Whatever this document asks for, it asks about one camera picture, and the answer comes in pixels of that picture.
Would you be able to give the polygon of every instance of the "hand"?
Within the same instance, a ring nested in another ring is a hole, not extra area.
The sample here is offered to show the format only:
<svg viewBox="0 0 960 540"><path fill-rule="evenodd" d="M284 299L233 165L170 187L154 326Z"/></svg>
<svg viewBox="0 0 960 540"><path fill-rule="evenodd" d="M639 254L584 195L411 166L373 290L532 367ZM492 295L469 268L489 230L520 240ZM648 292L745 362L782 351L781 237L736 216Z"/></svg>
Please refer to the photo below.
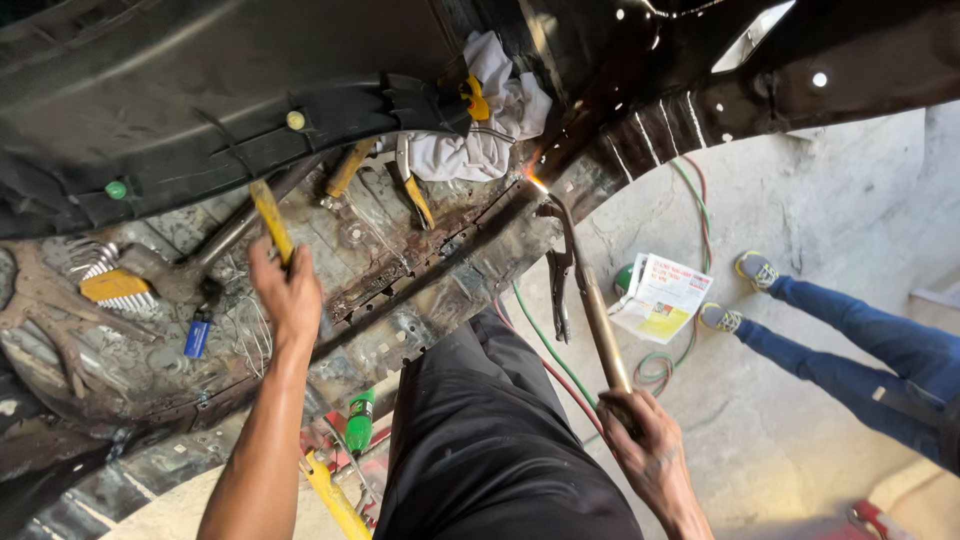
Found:
<svg viewBox="0 0 960 540"><path fill-rule="evenodd" d="M273 246L263 236L250 246L250 281L260 295L274 327L276 346L292 344L312 348L320 329L324 288L313 273L310 248L299 246L290 261L290 276L280 268L279 258L270 260Z"/></svg>
<svg viewBox="0 0 960 540"><path fill-rule="evenodd" d="M613 414L597 408L604 434L630 486L660 520L671 539L712 539L707 518L697 504L684 460L680 426L667 416L645 390L627 394L611 390L600 395L634 418L642 433L638 441Z"/></svg>

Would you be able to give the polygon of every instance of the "tattoo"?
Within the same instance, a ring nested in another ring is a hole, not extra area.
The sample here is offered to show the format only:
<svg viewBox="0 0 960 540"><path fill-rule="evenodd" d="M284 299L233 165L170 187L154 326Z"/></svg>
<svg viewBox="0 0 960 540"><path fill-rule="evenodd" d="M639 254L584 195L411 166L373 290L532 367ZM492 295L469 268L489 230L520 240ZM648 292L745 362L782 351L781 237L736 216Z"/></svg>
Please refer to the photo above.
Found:
<svg viewBox="0 0 960 540"><path fill-rule="evenodd" d="M675 444L670 450L656 456L653 463L647 465L645 469L640 471L640 474L638 475L639 480L643 483L649 483L653 481L660 471L663 470L663 467L670 461L673 461L673 458L676 457L679 452L680 445Z"/></svg>

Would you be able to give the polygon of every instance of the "sneaker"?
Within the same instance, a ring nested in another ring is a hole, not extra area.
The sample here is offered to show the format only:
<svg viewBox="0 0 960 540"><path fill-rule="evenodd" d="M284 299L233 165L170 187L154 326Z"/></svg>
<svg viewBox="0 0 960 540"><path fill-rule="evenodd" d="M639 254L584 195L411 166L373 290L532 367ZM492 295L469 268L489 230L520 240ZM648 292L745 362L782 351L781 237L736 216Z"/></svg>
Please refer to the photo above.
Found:
<svg viewBox="0 0 960 540"><path fill-rule="evenodd" d="M743 313L732 309L723 309L718 304L706 303L700 308L700 324L711 330L734 333L740 328Z"/></svg>
<svg viewBox="0 0 960 540"><path fill-rule="evenodd" d="M750 280L754 290L767 292L767 289L780 277L777 270L770 264L770 259L755 252L748 251L733 264L736 273Z"/></svg>

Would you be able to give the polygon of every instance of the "white rag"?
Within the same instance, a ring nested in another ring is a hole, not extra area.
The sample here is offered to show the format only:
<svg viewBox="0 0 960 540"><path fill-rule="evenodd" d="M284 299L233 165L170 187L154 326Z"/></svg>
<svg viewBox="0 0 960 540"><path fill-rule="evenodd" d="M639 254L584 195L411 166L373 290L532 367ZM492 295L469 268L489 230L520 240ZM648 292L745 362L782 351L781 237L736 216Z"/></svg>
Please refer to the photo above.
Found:
<svg viewBox="0 0 960 540"><path fill-rule="evenodd" d="M543 133L553 101L537 85L533 73L508 79L513 65L494 32L470 34L464 58L469 72L480 81L483 97L490 106L490 118L473 122L474 127L491 128L516 140ZM412 134L410 169L426 182L454 178L487 182L507 174L510 146L495 136L474 132L466 139L456 135Z"/></svg>

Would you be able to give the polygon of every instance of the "blue lighter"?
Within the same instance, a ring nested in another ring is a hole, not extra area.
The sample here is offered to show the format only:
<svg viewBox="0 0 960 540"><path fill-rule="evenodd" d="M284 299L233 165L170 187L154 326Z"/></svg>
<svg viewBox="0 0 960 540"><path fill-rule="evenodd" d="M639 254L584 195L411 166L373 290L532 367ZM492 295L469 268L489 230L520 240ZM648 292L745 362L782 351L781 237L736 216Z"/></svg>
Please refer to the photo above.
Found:
<svg viewBox="0 0 960 540"><path fill-rule="evenodd" d="M183 355L191 358L199 358L204 353L206 344L206 335L210 331L210 313L202 309L193 312L193 321L190 323L190 331L186 335L186 346L183 347Z"/></svg>

